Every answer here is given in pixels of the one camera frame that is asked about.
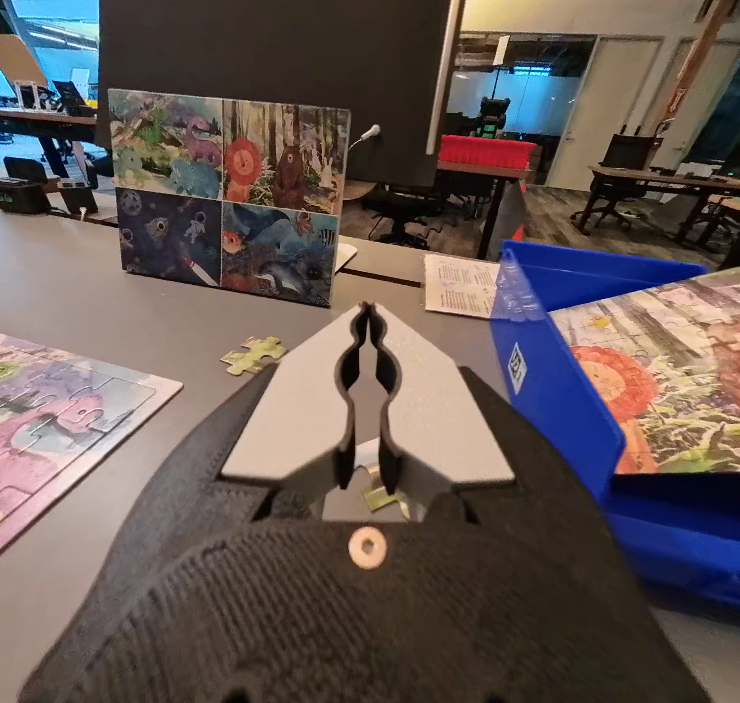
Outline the red bin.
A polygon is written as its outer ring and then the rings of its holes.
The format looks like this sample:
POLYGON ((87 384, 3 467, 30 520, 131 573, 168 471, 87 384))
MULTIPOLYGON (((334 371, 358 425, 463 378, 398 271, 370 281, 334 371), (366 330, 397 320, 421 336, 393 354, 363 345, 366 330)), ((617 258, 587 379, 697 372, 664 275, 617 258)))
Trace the red bin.
POLYGON ((524 141, 446 134, 441 138, 438 160, 442 163, 525 170, 532 152, 538 148, 537 144, 524 141))

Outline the clear plastic bag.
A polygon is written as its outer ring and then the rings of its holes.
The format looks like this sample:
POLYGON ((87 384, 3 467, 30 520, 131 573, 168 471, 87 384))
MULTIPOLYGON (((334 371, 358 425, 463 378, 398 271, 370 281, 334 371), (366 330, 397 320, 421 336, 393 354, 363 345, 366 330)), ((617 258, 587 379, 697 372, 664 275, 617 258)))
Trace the clear plastic bag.
POLYGON ((491 319, 512 323, 545 320, 547 312, 513 251, 503 250, 499 261, 491 319))

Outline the dinosaur puzzle board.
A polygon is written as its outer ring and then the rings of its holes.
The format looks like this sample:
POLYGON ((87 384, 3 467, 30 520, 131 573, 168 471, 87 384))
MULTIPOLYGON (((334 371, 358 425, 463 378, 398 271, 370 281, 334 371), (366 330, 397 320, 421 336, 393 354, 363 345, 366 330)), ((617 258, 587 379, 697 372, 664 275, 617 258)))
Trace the dinosaur puzzle board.
POLYGON ((1 550, 183 388, 1 335, 1 550))

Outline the green tail puzzle piece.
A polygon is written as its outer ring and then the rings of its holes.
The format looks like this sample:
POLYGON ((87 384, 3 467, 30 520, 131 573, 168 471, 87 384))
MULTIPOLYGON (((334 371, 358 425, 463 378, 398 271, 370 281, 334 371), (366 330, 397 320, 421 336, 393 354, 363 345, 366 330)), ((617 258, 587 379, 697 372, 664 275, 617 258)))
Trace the green tail puzzle piece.
POLYGON ((399 490, 392 494, 388 493, 378 462, 359 465, 355 470, 364 471, 368 477, 368 484, 363 488, 362 495, 371 513, 376 513, 392 504, 396 504, 403 518, 407 521, 411 520, 411 512, 406 496, 399 490))

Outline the white door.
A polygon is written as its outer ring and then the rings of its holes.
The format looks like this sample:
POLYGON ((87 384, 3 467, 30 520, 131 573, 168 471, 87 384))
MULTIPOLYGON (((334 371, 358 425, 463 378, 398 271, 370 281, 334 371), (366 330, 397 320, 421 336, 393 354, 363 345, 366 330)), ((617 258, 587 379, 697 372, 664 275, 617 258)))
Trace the white door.
POLYGON ((545 185, 585 191, 626 125, 659 53, 661 39, 599 36, 545 185))

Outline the forest puzzle board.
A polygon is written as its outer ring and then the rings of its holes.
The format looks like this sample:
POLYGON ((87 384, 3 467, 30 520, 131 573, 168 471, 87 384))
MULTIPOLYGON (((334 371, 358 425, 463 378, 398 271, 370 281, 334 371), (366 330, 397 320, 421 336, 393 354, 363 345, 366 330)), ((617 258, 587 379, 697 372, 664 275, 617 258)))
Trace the forest puzzle board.
POLYGON ((616 475, 738 475, 737 267, 550 317, 624 432, 616 475))

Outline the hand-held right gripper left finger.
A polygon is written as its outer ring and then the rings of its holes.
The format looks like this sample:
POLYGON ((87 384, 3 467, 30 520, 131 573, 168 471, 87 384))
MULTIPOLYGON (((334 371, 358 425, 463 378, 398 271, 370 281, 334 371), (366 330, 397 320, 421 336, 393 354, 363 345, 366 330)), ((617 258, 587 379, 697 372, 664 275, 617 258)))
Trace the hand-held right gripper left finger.
POLYGON ((307 338, 271 369, 220 475, 229 482, 301 496, 317 519, 326 495, 346 488, 356 456, 360 349, 372 305, 361 302, 307 338))

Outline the black office chair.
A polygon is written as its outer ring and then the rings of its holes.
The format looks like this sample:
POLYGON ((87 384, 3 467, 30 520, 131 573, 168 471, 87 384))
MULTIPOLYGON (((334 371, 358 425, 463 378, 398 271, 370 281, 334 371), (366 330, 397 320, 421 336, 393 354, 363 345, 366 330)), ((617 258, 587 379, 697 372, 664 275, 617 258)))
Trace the black office chair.
POLYGON ((377 223, 368 232, 368 240, 410 247, 422 251, 429 251, 429 243, 422 236, 415 236, 406 229, 407 224, 416 223, 426 226, 426 217, 436 217, 440 213, 440 198, 436 192, 428 192, 415 188, 387 188, 377 185, 360 200, 363 209, 377 214, 377 223), (383 219, 392 222, 391 230, 383 235, 377 235, 376 229, 383 219))

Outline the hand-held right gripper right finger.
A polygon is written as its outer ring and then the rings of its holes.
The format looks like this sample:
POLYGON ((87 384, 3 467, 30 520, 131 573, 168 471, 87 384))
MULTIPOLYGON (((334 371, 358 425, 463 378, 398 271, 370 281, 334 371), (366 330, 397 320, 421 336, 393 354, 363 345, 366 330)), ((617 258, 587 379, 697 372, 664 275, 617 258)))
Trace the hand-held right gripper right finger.
POLYGON ((380 410, 378 463, 412 520, 439 495, 515 483, 515 474, 455 361, 380 304, 370 305, 380 410))

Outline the wooden office desk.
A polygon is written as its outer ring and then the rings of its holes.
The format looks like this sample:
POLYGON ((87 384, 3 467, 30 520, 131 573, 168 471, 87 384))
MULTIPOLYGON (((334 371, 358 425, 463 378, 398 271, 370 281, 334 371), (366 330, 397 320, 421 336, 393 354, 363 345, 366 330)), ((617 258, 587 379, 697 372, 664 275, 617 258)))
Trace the wooden office desk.
POLYGON ((667 175, 654 170, 610 168, 601 164, 590 166, 590 171, 593 173, 593 181, 586 205, 583 210, 570 217, 571 224, 585 236, 590 235, 586 226, 595 212, 601 213, 602 217, 612 216, 631 229, 632 220, 616 212, 617 204, 626 199, 641 199, 649 192, 665 190, 677 196, 696 199, 688 215, 679 223, 677 231, 669 235, 676 244, 683 246, 708 207, 711 197, 733 200, 739 198, 739 182, 735 179, 702 179, 695 176, 667 175))

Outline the blue plastic bin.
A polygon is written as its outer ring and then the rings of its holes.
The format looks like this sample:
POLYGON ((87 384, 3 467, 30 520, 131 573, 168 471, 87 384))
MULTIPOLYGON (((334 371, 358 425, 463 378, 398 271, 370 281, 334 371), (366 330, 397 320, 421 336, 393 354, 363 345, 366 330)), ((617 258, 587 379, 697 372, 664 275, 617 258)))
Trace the blue plastic bin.
POLYGON ((624 432, 550 317, 708 271, 701 264, 514 240, 503 250, 513 251, 547 312, 540 322, 491 320, 511 404, 602 506, 636 574, 738 609, 739 472, 616 475, 624 432))

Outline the printed paper sheet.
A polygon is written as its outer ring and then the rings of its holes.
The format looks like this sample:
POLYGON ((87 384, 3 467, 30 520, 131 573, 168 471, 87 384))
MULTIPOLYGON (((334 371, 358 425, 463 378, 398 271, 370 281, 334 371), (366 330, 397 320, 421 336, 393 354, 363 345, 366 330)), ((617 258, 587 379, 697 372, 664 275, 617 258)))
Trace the printed paper sheet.
POLYGON ((423 269, 427 312, 491 319, 500 264, 427 253, 423 269))

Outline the illustrated puzzle box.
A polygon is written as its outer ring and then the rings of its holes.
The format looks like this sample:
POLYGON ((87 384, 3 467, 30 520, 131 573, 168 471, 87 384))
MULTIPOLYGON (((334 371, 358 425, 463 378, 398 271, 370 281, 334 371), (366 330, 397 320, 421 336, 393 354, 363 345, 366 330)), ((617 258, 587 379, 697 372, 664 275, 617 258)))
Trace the illustrated puzzle box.
POLYGON ((107 97, 125 273, 331 306, 349 109, 107 97))

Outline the small black device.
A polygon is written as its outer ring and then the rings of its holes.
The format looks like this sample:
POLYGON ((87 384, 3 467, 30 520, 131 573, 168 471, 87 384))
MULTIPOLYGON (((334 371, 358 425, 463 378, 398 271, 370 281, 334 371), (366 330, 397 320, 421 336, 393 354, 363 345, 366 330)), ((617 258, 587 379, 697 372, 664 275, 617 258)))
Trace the small black device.
POLYGON ((59 177, 57 187, 70 215, 82 216, 99 212, 93 191, 86 181, 59 177))

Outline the light green puzzle piece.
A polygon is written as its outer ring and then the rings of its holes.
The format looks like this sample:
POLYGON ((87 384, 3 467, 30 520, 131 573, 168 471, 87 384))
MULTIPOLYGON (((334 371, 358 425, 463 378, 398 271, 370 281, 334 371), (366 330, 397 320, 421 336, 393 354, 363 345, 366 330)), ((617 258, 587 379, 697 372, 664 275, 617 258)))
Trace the light green puzzle piece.
POLYGON ((227 373, 231 375, 258 374, 263 369, 264 359, 270 358, 278 361, 287 352, 288 349, 282 345, 278 337, 250 337, 241 344, 238 350, 232 350, 221 356, 220 362, 228 365, 227 373))

